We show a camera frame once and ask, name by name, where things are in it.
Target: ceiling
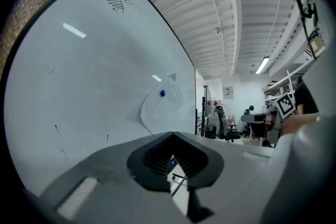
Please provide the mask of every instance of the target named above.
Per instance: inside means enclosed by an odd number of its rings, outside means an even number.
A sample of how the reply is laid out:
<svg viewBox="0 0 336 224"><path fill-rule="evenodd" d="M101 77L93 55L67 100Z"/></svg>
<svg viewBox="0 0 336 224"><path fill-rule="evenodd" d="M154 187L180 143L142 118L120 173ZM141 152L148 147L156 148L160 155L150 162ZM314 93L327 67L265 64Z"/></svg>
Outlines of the ceiling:
<svg viewBox="0 0 336 224"><path fill-rule="evenodd" d="M295 0L151 0L171 25L204 79L266 72L300 27Z"/></svg>

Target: ceiling beam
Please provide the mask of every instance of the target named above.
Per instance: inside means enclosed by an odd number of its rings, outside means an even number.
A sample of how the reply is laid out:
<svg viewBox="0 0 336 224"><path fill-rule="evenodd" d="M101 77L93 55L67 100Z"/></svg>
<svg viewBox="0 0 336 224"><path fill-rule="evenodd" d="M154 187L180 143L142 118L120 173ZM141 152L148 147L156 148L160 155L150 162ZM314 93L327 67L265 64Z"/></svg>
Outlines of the ceiling beam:
<svg viewBox="0 0 336 224"><path fill-rule="evenodd" d="M242 21L241 21L241 11L242 11L242 0L232 0L233 8L233 18L235 26L235 48L234 48L234 62L237 61L239 50L240 50L240 39L242 37ZM236 66L233 66L232 74L235 73Z"/></svg>
<svg viewBox="0 0 336 224"><path fill-rule="evenodd" d="M193 44L198 44L198 43L206 42L206 41L212 41L212 40L220 39L220 38L221 36L219 34L215 33L215 31L211 31L211 32L208 32L207 34L203 34L202 36L198 36L192 39L184 38L183 45L185 47L188 47L188 46L192 46Z"/></svg>
<svg viewBox="0 0 336 224"><path fill-rule="evenodd" d="M207 73L207 72L211 73L214 70L223 70L223 69L224 69L224 67L218 66L218 67L213 67L213 68L200 68L200 69L198 69L198 71L200 71L202 73Z"/></svg>
<svg viewBox="0 0 336 224"><path fill-rule="evenodd" d="M202 68L206 68L206 67L223 67L224 66L224 62L222 59L216 59L215 61L202 61L200 62L198 67L198 70L201 70Z"/></svg>
<svg viewBox="0 0 336 224"><path fill-rule="evenodd" d="M186 49L188 55L191 59L193 59L194 56L202 55L203 53L218 53L218 49L221 49L222 44L219 44L218 47L212 47L212 48L200 48L198 50L192 51L191 49Z"/></svg>
<svg viewBox="0 0 336 224"><path fill-rule="evenodd" d="M310 35L314 30L313 19L306 20L306 27L308 35ZM279 71L288 69L288 67L293 64L301 54L304 53L304 51L307 49L307 45L308 42L303 30L303 26L300 25L297 34L294 36L290 44L289 49L285 51L279 60L270 68L270 76L274 76Z"/></svg>
<svg viewBox="0 0 336 224"><path fill-rule="evenodd" d="M296 26L300 22L301 22L301 19L300 19L299 7L295 3L293 12L290 16L290 21L288 22L288 25L287 25L285 31L283 32L283 35L282 35L281 39L279 40L279 43L276 45L274 51L270 55L271 59L276 59L277 57L279 57L279 54L282 52L282 50L285 48L285 46L287 46L288 42L291 42L290 44L288 44L289 46L293 46L293 42L291 40L291 37L293 35L294 29L296 28ZM267 70L270 67L271 64L272 64L271 62L267 63L264 70Z"/></svg>
<svg viewBox="0 0 336 224"><path fill-rule="evenodd" d="M203 50L207 49L208 51L211 51L212 48L222 48L222 41L220 39L218 40L212 40L212 41L208 41L208 42L203 42L203 43L199 43L197 45L193 45L193 46L187 46L185 47L186 50L190 51L190 55L198 55L200 53L198 53L199 50Z"/></svg>
<svg viewBox="0 0 336 224"><path fill-rule="evenodd" d="M274 13L277 11L277 7L249 7L249 6L244 6L244 11L243 14L246 16L254 16L254 15L260 15L260 14L265 14L265 13ZM287 8L281 8L280 9L282 14L289 14L292 13L293 10L291 7Z"/></svg>
<svg viewBox="0 0 336 224"><path fill-rule="evenodd" d="M287 24L289 20L290 20L289 17L285 18L277 17L277 23ZM257 24L257 23L273 24L273 21L274 16L258 16L258 17L253 16L253 17L246 17L246 19L244 18L244 24Z"/></svg>
<svg viewBox="0 0 336 224"><path fill-rule="evenodd" d="M208 54L208 55L200 55L197 57L193 57L193 62L197 62L197 63L201 63L202 61L205 60L214 60L214 59L218 59L218 58L223 58L223 56L218 56L218 54Z"/></svg>
<svg viewBox="0 0 336 224"><path fill-rule="evenodd" d="M211 3L211 4L204 5L204 6L199 6L193 10L190 10L184 13L182 16L177 16L176 14L174 14L174 16L169 17L168 15L165 15L165 19L168 20L170 24L174 24L176 20L181 21L181 19L188 20L189 22L191 22L192 20L196 20L200 18L201 16L203 16L203 14L206 15L206 14L214 13L213 9L214 9L214 4ZM224 12L220 13L220 15L223 15L226 17L230 16L231 14L232 14L231 9L227 9Z"/></svg>
<svg viewBox="0 0 336 224"><path fill-rule="evenodd" d="M278 38L269 38L268 39L268 42L270 44L277 44L278 40L279 40L280 37ZM242 47L258 47L258 46L261 46L263 47L265 42L266 42L267 38L254 38L254 39L250 39L250 40L242 40L241 43L242 43Z"/></svg>
<svg viewBox="0 0 336 224"><path fill-rule="evenodd" d="M264 56L269 56L270 53L272 53L272 50L264 50L264 52L261 55L262 56L263 55ZM258 55L260 55L260 52L258 52L258 51L246 51L246 52L244 51L244 52L241 52L239 54L239 59L241 57L246 57L246 56L254 57L254 56L258 56Z"/></svg>
<svg viewBox="0 0 336 224"><path fill-rule="evenodd" d="M262 39L262 38L268 38L268 36L270 38L280 38L282 35L282 33L274 33L272 31L272 34L269 35L269 32L268 33L244 33L241 37L241 41L243 40L251 40L251 39Z"/></svg>
<svg viewBox="0 0 336 224"><path fill-rule="evenodd" d="M222 23L222 27L223 26L230 26L230 25L233 25L234 24L234 20L229 20L229 21L226 21L225 23ZM218 27L218 22L214 22L214 23L211 23L211 24L205 24L203 27L199 27L193 31L189 31L189 32L186 32L186 30L184 29L175 29L175 33L178 35L178 36L182 36L182 39L183 38L190 38L194 35L197 35L199 34L200 32L205 32L207 30L211 30L211 31L214 31L215 28Z"/></svg>
<svg viewBox="0 0 336 224"><path fill-rule="evenodd" d="M264 3L271 2L271 1L274 1L274 0L243 0L243 6L245 6L246 4L249 5L250 3L259 3L259 5L262 7ZM282 0L281 4L290 6L290 5L295 4L295 2L293 0Z"/></svg>
<svg viewBox="0 0 336 224"><path fill-rule="evenodd" d="M169 24L172 26L172 28L176 28L181 31L185 31L185 29L195 29L203 26L204 24L217 22L217 27L219 26L218 16L216 13L210 14L209 12L206 13L207 15L200 14L199 18L189 18L185 19L184 15L181 15L180 18L177 18L175 22L172 22L172 20L169 22ZM222 13L219 15L221 25L230 25L230 21L232 21L232 14L231 13Z"/></svg>
<svg viewBox="0 0 336 224"><path fill-rule="evenodd" d="M225 30L224 27L222 27L223 30L223 34L225 36L230 35L230 36L234 36L234 26L231 25L232 28ZM183 35L183 40L184 42L191 42L193 40L196 39L200 39L209 35L213 35L215 33L215 29L214 28L208 28L208 29L203 29L202 31L197 31L195 34L190 35L189 33L186 33Z"/></svg>

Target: metal pole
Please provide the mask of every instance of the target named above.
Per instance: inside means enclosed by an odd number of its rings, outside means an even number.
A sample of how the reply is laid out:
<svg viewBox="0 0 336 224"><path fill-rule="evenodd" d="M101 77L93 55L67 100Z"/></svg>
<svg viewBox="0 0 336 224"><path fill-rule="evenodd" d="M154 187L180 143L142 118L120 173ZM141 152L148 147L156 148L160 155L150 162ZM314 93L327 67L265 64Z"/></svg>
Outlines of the metal pole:
<svg viewBox="0 0 336 224"><path fill-rule="evenodd" d="M177 193L177 191L179 190L179 188L181 187L181 185L183 184L183 181L185 181L187 178L187 176L184 176L183 179L181 180L181 182L179 183L179 185L176 187L176 189L174 190L172 197L174 197L174 195Z"/></svg>

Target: white wall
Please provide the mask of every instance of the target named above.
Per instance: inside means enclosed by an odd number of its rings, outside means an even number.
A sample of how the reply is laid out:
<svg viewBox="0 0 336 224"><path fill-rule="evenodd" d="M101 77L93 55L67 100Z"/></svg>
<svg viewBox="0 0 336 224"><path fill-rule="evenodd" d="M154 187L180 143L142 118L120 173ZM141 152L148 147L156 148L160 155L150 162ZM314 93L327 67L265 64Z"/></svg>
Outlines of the white wall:
<svg viewBox="0 0 336 224"><path fill-rule="evenodd" d="M204 96L204 85L209 86L211 98L221 100L223 98L222 83L220 79L204 80L196 72L196 108L199 115L202 115L202 97Z"/></svg>
<svg viewBox="0 0 336 224"><path fill-rule="evenodd" d="M238 131L241 132L245 125L240 120L245 109L253 105L256 113L261 112L265 104L262 88L270 81L268 74L222 74L222 87L233 87L234 90L234 99L222 100L222 103L228 115L235 115Z"/></svg>

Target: shelf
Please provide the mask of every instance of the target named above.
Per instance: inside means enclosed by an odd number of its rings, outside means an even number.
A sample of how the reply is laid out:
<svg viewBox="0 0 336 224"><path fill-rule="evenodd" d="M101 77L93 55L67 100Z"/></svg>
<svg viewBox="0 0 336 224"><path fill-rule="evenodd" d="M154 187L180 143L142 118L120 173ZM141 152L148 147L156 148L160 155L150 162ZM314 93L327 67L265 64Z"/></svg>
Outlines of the shelf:
<svg viewBox="0 0 336 224"><path fill-rule="evenodd" d="M267 102L267 101L272 101L272 100L275 100L275 99L278 99L278 98L281 97L281 96L283 96L283 94L282 94L282 95L278 95L278 96L274 96L274 97L271 97L271 98L267 98L267 99L265 99L265 102Z"/></svg>
<svg viewBox="0 0 336 224"><path fill-rule="evenodd" d="M296 73L298 73L301 69L304 69L307 65L309 65L312 62L313 62L312 59L305 62L299 68L297 68L292 73L290 73L289 76L285 76L283 79L279 80L277 83L274 83L272 86L263 89L263 92L266 92L266 91L271 90L271 89L277 89L277 88L280 88L283 85L289 84L289 77L295 76Z"/></svg>

